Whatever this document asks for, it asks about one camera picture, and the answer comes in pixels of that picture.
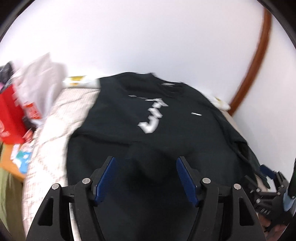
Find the person's right hand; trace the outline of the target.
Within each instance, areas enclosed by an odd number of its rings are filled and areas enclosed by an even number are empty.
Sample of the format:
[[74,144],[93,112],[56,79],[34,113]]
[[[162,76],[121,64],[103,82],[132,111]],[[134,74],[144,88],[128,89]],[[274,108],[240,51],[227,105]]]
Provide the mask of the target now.
[[263,228],[265,238],[267,241],[278,241],[278,239],[281,237],[281,235],[283,234],[283,232],[287,228],[286,225],[276,225],[269,232],[267,232],[266,228],[271,225],[271,221],[266,219],[261,214],[258,214],[258,219],[259,219],[260,224]]

